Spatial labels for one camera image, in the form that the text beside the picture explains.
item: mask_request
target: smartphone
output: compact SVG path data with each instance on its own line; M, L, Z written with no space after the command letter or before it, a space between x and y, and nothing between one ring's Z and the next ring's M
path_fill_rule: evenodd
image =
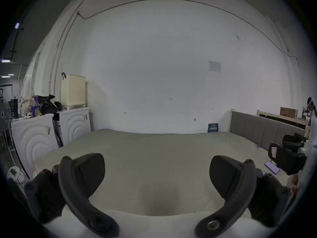
M275 175L280 171L280 169L275 166L271 161L265 162L264 165L270 169Z

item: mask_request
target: beige mattress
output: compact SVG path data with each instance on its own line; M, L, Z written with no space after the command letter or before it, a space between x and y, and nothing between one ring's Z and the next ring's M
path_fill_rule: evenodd
M267 151L230 132L200 134L139 134L101 129L36 160L35 168L51 170L63 156L72 159L101 153L105 159L103 182L90 203L103 211L166 216L196 211L217 211L224 200L209 178L213 156L238 161L252 159L264 166ZM276 178L285 185L288 176Z

